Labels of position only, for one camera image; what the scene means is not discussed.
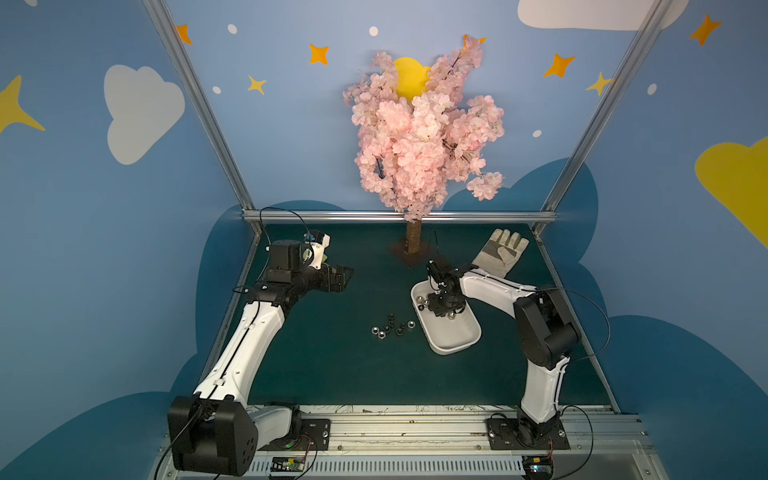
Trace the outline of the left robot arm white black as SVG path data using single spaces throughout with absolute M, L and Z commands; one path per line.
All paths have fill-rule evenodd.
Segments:
M 190 396 L 178 396 L 167 421 L 166 453 L 181 471 L 242 476 L 258 450 L 278 442 L 300 443 L 297 407 L 268 405 L 248 412 L 255 375 L 291 309 L 308 292 L 342 292 L 350 267 L 330 265 L 329 235 L 317 230 L 303 240 L 279 240 L 268 247 L 258 280 L 245 288 L 241 320 L 208 375 Z

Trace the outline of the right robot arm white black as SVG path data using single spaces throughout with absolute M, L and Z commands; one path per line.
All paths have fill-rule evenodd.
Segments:
M 532 447 L 555 429 L 559 396 L 571 352 L 580 342 L 574 316 L 558 289 L 538 289 L 491 275 L 474 264 L 454 267 L 442 257 L 426 265 L 427 279 L 411 299 L 430 348 L 439 355 L 477 343 L 481 328 L 470 299 L 486 303 L 514 321 L 527 360 L 525 391 L 515 434 Z

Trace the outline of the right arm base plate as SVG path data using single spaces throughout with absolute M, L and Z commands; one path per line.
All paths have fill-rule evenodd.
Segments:
M 569 450 L 565 428 L 558 417 L 543 424 L 517 418 L 491 416 L 485 420 L 492 450 Z

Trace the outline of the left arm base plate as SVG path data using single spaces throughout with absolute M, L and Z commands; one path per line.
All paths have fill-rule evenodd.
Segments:
M 261 451 L 327 451 L 332 422 L 330 419 L 303 418 L 301 426 L 293 426 L 289 434 L 261 448 Z

